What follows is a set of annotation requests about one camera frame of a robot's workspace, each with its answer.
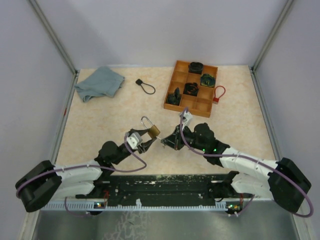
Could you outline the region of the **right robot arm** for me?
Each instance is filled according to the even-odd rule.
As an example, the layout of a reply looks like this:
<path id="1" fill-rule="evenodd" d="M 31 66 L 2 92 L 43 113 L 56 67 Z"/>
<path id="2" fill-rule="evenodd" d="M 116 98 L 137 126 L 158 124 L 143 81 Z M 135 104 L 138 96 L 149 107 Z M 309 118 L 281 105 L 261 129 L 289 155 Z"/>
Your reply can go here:
<path id="1" fill-rule="evenodd" d="M 273 200 L 284 210 L 297 214 L 302 203 L 311 203 L 311 183 L 289 158 L 267 160 L 244 154 L 215 138 L 207 123 L 190 130 L 177 125 L 161 143 L 176 151 L 187 146 L 212 164 L 230 169 L 224 180 L 223 192 L 229 198 L 251 194 Z"/>

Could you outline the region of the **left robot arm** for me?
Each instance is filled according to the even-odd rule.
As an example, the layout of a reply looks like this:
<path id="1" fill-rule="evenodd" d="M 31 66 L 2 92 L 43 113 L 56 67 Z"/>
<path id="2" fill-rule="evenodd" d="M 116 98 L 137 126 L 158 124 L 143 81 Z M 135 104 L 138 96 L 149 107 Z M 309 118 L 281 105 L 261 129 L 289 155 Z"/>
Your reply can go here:
<path id="1" fill-rule="evenodd" d="M 43 160 L 24 175 L 15 184 L 16 197 L 22 201 L 28 213 L 40 210 L 51 200 L 67 197 L 99 198 L 104 186 L 100 181 L 114 172 L 114 166 L 129 156 L 134 156 L 146 168 L 147 164 L 137 154 L 145 153 L 158 139 L 150 128 L 131 129 L 124 136 L 123 144 L 106 141 L 98 156 L 86 163 L 74 165 L 54 165 L 50 160 Z"/>

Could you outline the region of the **brass padlock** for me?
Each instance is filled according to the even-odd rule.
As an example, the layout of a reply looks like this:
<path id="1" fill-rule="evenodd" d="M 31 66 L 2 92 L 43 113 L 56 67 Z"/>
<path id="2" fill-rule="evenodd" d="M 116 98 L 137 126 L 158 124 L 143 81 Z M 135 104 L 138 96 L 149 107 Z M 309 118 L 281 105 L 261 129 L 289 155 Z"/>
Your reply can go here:
<path id="1" fill-rule="evenodd" d="M 149 124 L 150 127 L 147 127 L 146 124 L 144 123 L 144 120 L 146 120 Z M 143 127 L 148 130 L 148 135 L 152 138 L 152 139 L 158 139 L 159 135 L 160 135 L 160 130 L 157 128 L 156 125 L 154 125 L 150 119 L 147 116 L 142 116 L 141 117 L 141 124 L 143 125 Z"/>

